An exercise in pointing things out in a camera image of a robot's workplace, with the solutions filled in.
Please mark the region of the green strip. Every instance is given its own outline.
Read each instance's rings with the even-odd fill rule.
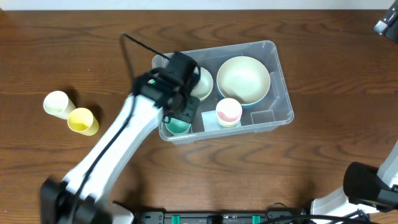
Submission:
[[[253,215],[252,224],[259,224],[261,222],[261,217],[259,215]]]
[[[172,216],[172,224],[180,224],[180,216],[179,215]]]

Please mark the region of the wood grain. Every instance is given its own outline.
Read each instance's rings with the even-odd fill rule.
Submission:
[[[342,184],[353,161],[379,166],[398,136],[398,45],[373,32],[383,11],[25,11],[0,15],[0,223],[38,223],[39,188],[61,179],[113,122],[129,91],[122,31],[161,52],[271,40],[295,111],[291,124],[175,146],[152,132],[112,199],[179,210],[301,207]],[[152,53],[131,45],[137,73]],[[99,119],[69,131],[47,115],[65,90]],[[398,222],[396,212],[375,222]]]

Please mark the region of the green cup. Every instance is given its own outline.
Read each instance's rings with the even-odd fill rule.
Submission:
[[[166,123],[166,128],[174,136],[188,134],[191,128],[190,123],[180,121],[179,119],[172,118],[169,123]]]

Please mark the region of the pink cup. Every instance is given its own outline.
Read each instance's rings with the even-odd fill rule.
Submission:
[[[232,98],[225,98],[216,106],[217,121],[223,126],[234,126],[242,116],[241,104]]]

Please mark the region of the gray plastic container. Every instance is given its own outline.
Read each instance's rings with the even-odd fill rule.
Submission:
[[[237,44],[209,49],[190,50],[184,54],[195,59],[213,76],[214,86],[210,96],[200,103],[191,130],[182,136],[173,136],[165,124],[159,126],[163,140],[174,144],[184,144],[202,139],[218,138],[234,134],[259,133],[272,131],[280,125],[289,124],[294,118],[292,104],[287,93],[286,82],[280,66],[276,46],[269,40]],[[237,56],[248,56],[257,59],[268,69],[271,76],[271,87],[266,97],[252,108],[243,109],[240,123],[232,128],[221,127],[215,116],[217,103],[222,99],[217,91],[216,76],[221,65]],[[152,67],[165,67],[168,60],[156,55]]]

